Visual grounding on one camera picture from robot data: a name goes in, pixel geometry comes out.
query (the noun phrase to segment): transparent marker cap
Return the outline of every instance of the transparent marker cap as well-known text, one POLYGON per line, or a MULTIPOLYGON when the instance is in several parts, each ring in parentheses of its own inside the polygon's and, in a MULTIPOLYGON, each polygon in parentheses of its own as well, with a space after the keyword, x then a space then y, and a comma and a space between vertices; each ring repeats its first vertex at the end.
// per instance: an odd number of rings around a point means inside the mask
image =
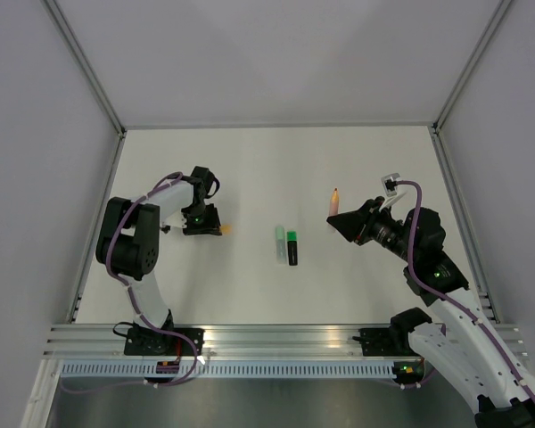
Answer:
POLYGON ((276 226, 276 258, 278 263, 287 263, 287 245, 283 226, 276 226))

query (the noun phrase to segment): black marker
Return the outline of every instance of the black marker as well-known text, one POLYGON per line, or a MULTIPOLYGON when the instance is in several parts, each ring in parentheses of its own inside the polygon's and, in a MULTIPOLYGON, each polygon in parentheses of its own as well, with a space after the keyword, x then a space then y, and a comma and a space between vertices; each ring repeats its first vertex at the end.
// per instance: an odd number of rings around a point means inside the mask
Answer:
POLYGON ((287 260, 289 266, 297 266, 297 233, 294 230, 287 232, 287 260))

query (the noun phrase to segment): white table surface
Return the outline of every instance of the white table surface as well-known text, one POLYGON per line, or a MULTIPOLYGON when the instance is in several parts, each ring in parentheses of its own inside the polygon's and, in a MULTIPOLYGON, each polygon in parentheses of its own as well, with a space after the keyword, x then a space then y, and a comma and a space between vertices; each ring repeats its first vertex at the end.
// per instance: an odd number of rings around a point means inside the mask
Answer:
MULTIPOLYGON (((474 289, 426 127, 249 128, 129 131, 111 196, 144 194, 161 177, 195 165, 221 181, 211 200, 231 235, 160 236, 155 270, 175 322, 187 324, 385 323, 418 306, 397 259, 377 243, 358 247, 325 222, 335 187, 340 211, 383 194, 399 172, 440 213, 445 249, 474 289), (276 263, 275 227, 298 233, 299 266, 276 263)), ((404 218, 415 192, 395 205, 404 218)), ((125 292, 92 263, 79 323, 131 320, 125 292)))

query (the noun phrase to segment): orange object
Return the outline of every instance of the orange object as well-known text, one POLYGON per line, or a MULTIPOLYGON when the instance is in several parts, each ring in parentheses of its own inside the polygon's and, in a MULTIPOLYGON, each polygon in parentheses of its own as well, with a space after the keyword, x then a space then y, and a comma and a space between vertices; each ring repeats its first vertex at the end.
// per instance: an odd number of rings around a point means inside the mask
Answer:
POLYGON ((232 226, 222 225, 220 226, 220 232, 222 232, 222 235, 230 235, 232 233, 232 226))
MULTIPOLYGON (((336 216, 337 214, 339 214, 339 192, 337 192, 337 188, 335 187, 331 195, 331 201, 329 202, 329 217, 336 216)), ((334 232, 335 228, 329 226, 329 230, 334 232)))

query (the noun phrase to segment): robotic arm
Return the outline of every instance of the robotic arm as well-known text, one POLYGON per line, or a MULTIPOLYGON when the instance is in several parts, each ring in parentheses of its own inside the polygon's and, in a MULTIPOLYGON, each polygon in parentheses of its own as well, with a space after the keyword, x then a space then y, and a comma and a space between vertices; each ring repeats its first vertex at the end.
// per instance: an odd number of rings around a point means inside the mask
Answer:
POLYGON ((459 348, 419 308, 391 319, 391 341, 398 350, 430 361, 467 401, 478 427, 535 427, 535 377, 499 337, 468 292, 465 277, 442 250, 446 232, 437 212, 420 207, 420 186, 397 178, 383 178, 387 200, 379 196, 327 219, 347 241, 376 241, 407 261, 408 286, 448 326, 459 348), (404 221, 391 216, 391 205, 402 196, 399 185, 418 191, 416 208, 404 221))
POLYGON ((209 169, 195 167, 190 176, 175 173, 163 178, 146 196, 133 201, 115 197, 107 203, 95 256, 111 276, 126 286, 137 315, 128 330, 126 355, 182 353, 175 349, 171 335, 158 332, 174 330, 172 314, 153 272, 159 257, 160 234, 176 226, 182 228, 184 235, 222 235, 218 210, 205 202, 219 188, 219 181, 209 169), (123 229, 131 227, 135 228, 132 235, 123 233, 123 229))

